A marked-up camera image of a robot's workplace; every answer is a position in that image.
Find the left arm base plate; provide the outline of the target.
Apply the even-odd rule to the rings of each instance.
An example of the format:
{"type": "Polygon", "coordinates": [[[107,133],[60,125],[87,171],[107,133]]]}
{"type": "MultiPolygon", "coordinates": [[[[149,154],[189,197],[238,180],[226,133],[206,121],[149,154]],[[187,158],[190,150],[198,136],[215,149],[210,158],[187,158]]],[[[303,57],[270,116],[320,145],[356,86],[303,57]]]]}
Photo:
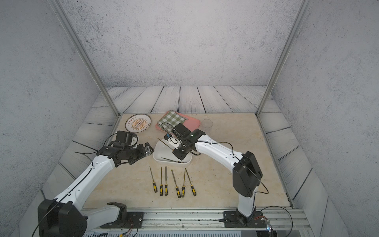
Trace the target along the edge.
{"type": "Polygon", "coordinates": [[[139,229],[142,227],[144,212],[125,212],[113,222],[100,226],[101,229],[139,229]]]}

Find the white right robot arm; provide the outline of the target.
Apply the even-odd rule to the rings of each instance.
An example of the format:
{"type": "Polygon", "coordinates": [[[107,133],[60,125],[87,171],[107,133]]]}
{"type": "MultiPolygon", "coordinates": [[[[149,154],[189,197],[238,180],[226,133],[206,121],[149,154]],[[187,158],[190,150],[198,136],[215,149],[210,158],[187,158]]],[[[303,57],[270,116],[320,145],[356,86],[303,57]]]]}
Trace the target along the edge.
{"type": "Polygon", "coordinates": [[[238,193],[237,213],[250,220],[256,211],[256,193],[262,184],[260,166],[252,152],[236,152],[229,142],[217,142],[200,130],[188,135],[176,135],[178,147],[173,154],[183,160],[191,152],[207,155],[226,167],[233,175],[233,187],[238,193]]]}

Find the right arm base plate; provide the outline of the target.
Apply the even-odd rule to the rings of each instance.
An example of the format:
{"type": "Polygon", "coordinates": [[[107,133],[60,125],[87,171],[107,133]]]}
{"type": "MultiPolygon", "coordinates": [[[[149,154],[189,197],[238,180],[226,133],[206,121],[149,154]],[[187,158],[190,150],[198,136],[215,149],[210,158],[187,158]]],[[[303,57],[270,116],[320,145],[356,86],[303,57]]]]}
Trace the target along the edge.
{"type": "Polygon", "coordinates": [[[224,211],[223,218],[219,220],[226,228],[266,228],[266,220],[261,211],[254,211],[249,217],[240,212],[224,211]]]}

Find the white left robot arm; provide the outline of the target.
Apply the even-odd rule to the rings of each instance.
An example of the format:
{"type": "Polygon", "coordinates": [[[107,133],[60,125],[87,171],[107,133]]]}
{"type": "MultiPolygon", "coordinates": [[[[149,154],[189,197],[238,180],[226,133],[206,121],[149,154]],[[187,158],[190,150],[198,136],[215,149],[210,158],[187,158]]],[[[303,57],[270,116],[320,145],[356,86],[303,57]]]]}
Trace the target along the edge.
{"type": "Polygon", "coordinates": [[[92,211],[82,208],[102,179],[114,168],[134,164],[150,156],[154,149],[149,143],[135,148],[105,146],[88,168],[54,199],[44,200],[38,206],[38,226],[35,231],[41,237],[82,237],[87,232],[104,225],[129,225],[125,204],[110,202],[92,211]]]}

